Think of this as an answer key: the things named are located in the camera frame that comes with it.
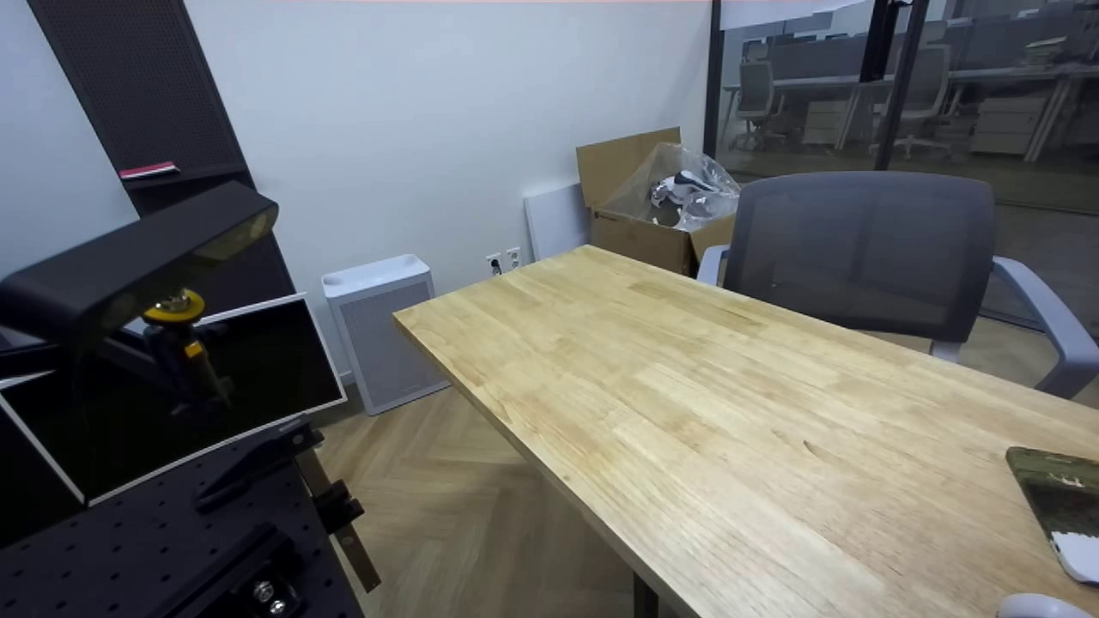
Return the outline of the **crumpled clear plastic wrap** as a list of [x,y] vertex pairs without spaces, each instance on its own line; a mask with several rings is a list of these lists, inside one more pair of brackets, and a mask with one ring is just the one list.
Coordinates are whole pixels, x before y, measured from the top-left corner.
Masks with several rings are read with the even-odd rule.
[[738,212],[740,185],[722,162],[680,145],[652,149],[621,190],[621,212],[652,225],[698,233]]

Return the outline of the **grey office chair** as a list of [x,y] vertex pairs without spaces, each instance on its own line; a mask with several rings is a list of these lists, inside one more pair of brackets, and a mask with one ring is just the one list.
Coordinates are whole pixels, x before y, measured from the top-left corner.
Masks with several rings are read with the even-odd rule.
[[925,338],[954,358],[1007,279],[1053,347],[1038,391],[1071,398],[1099,373],[1099,347],[1023,262],[992,251],[992,190],[936,170],[794,170],[740,185],[729,245],[698,279],[825,324]]

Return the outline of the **cardboard box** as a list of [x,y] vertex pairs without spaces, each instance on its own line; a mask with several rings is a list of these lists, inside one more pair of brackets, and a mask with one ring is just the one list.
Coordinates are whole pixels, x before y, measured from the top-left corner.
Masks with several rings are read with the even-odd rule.
[[740,185],[680,145],[676,126],[580,145],[580,202],[604,251],[692,279],[699,255],[735,225]]

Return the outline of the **white mug cup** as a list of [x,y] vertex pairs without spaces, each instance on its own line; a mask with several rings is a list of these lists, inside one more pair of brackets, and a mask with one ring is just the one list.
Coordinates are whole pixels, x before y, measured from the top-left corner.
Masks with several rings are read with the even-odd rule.
[[994,618],[1094,618],[1094,614],[1053,595],[1011,595],[1007,601],[999,601]]

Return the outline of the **black white-edged box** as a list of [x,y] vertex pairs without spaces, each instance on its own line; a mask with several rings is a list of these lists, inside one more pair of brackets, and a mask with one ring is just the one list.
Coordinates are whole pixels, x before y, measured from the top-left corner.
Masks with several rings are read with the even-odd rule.
[[195,408],[179,391],[90,358],[3,391],[82,499],[108,495],[207,446],[342,403],[327,340],[301,294],[201,316],[195,326],[226,408]]

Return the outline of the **white air purifier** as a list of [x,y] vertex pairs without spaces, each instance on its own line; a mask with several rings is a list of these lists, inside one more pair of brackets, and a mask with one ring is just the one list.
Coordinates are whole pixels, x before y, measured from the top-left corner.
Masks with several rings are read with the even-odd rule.
[[432,272],[416,255],[324,276],[324,297],[367,413],[391,413],[442,387],[442,373],[395,324],[399,310],[419,307],[432,291]]

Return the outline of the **white flat panel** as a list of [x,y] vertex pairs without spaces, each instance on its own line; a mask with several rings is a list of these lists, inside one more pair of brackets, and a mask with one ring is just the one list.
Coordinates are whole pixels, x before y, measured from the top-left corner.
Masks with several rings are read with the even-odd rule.
[[534,262],[565,255],[588,241],[588,208],[577,185],[526,193],[521,212]]

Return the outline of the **smartphone with green case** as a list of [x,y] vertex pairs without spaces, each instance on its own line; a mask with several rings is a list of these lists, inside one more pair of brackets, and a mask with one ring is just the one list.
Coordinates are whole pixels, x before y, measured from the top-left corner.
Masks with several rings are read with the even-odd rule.
[[1011,446],[1007,467],[1025,499],[1062,571],[1099,585],[1099,462],[1085,457]]

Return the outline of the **black perforated breadboard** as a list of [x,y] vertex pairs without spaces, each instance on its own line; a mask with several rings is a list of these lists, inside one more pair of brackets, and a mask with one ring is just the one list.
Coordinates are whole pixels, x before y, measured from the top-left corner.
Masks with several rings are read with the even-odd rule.
[[241,441],[3,546],[0,618],[360,618],[382,577],[317,442]]

